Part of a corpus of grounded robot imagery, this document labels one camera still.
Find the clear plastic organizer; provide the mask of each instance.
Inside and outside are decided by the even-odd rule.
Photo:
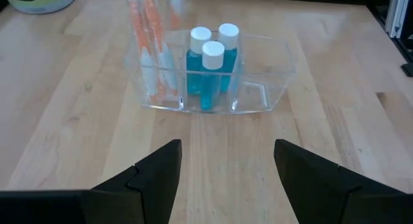
[[[216,35],[217,33],[213,32],[212,39],[216,39]],[[140,65],[137,47],[130,44],[125,57],[125,67],[136,95],[144,107],[211,114],[271,111],[295,76],[296,71],[286,41],[248,34],[239,36],[237,59],[232,73],[187,70],[186,53],[189,49],[189,38],[188,30],[166,33],[165,39],[174,57],[175,70]],[[166,92],[161,100],[154,100],[151,99],[147,88],[148,84],[155,86],[158,75],[173,81],[176,92]],[[212,109],[202,110],[200,95],[188,94],[186,83],[191,75],[213,77],[218,80],[229,76],[228,91],[217,93]]]

